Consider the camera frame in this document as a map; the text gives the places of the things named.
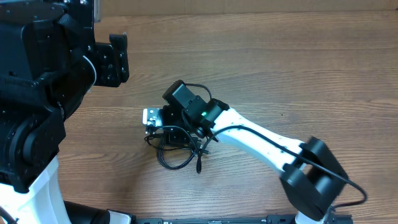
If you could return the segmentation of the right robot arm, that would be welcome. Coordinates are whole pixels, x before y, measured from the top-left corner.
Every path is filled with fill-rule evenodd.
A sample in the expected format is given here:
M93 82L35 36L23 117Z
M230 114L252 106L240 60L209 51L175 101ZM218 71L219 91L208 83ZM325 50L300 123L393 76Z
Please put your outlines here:
M351 223L337 217L335 199L348 181L336 157L320 139L303 142L287 138L244 118L228 104L194 94L190 84L178 80L164 93L166 105L146 108L142 123L146 141L158 139L158 158L166 150L187 149L197 158L202 171L202 157L211 141L234 146L259 159L277 172L296 215L272 215L267 222L277 223Z

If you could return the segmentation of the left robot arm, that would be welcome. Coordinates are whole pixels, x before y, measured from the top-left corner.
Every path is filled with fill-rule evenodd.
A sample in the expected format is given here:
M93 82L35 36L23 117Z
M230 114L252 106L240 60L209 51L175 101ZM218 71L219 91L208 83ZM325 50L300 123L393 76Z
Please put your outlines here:
M5 223L135 223L66 201L58 183L65 121L94 86L129 78L126 34L95 40L95 0L1 2L1 219Z

